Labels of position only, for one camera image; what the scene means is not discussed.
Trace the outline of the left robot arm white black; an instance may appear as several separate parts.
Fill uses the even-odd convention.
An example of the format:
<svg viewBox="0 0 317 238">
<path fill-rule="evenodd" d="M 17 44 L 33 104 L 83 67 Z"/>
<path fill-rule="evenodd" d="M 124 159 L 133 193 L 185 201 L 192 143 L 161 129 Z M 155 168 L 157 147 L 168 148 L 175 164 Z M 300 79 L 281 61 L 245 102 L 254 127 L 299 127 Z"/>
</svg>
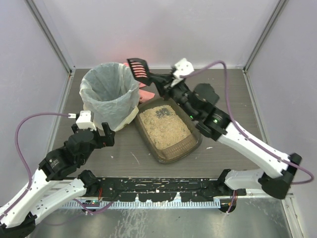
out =
<svg viewBox="0 0 317 238">
<path fill-rule="evenodd" d="M 25 238 L 46 216 L 66 202 L 100 191 L 100 182 L 90 170 L 84 170 L 72 182 L 57 192 L 45 196 L 59 182 L 83 166 L 95 149 L 114 145 L 115 132 L 108 123 L 102 124 L 104 135 L 91 128 L 73 125 L 64 145 L 50 151 L 38 169 L 16 196 L 0 209 L 0 236 Z"/>
</svg>

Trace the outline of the dark translucent litter box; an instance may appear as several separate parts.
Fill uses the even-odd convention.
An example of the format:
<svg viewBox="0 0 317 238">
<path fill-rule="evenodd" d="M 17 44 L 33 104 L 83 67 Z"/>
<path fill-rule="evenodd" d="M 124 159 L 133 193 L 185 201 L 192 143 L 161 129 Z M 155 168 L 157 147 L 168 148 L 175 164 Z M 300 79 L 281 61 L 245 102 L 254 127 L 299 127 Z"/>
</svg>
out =
<svg viewBox="0 0 317 238">
<path fill-rule="evenodd" d="M 159 163 L 176 162 L 201 145 L 202 135 L 172 99 L 155 97 L 140 104 L 138 109 L 136 128 Z"/>
</svg>

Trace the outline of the black litter scoop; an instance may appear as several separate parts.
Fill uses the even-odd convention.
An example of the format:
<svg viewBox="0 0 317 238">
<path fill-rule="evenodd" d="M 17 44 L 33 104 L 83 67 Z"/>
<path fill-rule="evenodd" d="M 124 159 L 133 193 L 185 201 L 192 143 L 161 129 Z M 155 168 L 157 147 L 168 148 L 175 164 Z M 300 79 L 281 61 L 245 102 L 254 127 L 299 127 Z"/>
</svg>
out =
<svg viewBox="0 0 317 238">
<path fill-rule="evenodd" d="M 156 74 L 150 72 L 148 64 L 144 59 L 129 58 L 127 62 L 135 80 L 147 86 L 159 80 Z"/>
</svg>

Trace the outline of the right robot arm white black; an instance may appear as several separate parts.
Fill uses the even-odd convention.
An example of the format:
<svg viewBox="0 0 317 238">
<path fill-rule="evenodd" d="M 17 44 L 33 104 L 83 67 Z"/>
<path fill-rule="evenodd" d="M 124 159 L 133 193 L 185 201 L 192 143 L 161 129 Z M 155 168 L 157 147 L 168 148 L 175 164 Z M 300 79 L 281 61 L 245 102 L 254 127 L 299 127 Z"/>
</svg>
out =
<svg viewBox="0 0 317 238">
<path fill-rule="evenodd" d="M 277 199 L 284 199 L 301 163 L 301 156 L 280 152 L 243 129 L 230 111 L 224 112 L 216 104 L 219 96 L 208 83 L 199 83 L 190 90 L 184 78 L 175 74 L 149 76 L 159 95 L 172 99 L 196 122 L 196 129 L 205 137 L 238 151 L 255 163 L 257 170 L 226 170 L 220 181 L 231 190 L 261 189 Z"/>
</svg>

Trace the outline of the trash bin with white liner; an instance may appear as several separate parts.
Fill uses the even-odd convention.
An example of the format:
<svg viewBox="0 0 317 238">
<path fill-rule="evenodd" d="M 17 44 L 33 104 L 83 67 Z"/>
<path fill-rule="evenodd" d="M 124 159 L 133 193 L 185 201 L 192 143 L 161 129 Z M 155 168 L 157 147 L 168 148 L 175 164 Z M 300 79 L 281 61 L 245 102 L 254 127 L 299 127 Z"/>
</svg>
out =
<svg viewBox="0 0 317 238">
<path fill-rule="evenodd" d="M 119 131 L 139 112 L 139 83 L 131 69 L 122 63 L 102 63 L 90 69 L 81 80 L 79 94 L 85 110 L 94 113 L 94 123 Z"/>
</svg>

